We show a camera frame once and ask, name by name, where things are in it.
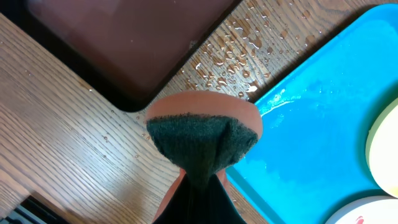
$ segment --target green scrub pad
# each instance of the green scrub pad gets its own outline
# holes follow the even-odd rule
[[[152,118],[147,129],[159,152],[187,173],[197,189],[237,163],[257,143],[257,134],[227,116],[182,114]]]

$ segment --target white plate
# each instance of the white plate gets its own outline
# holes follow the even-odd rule
[[[396,224],[398,199],[372,196],[351,202],[334,213],[326,224]]]

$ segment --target wood grain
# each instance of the wood grain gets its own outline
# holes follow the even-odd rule
[[[255,101],[376,0],[243,1],[157,98]],[[178,169],[124,113],[0,16],[0,215],[33,194],[71,223],[150,223]],[[232,188],[248,223],[266,221]]]

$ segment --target cyan plastic tray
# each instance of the cyan plastic tray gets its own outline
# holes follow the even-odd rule
[[[264,134],[228,175],[267,221],[325,223],[347,203],[386,194],[365,142],[398,97],[397,29],[398,5],[374,7],[256,103]]]

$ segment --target sponge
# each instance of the sponge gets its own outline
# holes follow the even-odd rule
[[[198,189],[210,177],[237,163],[258,141],[236,118],[181,114],[152,118],[147,130],[159,152],[187,173]]]

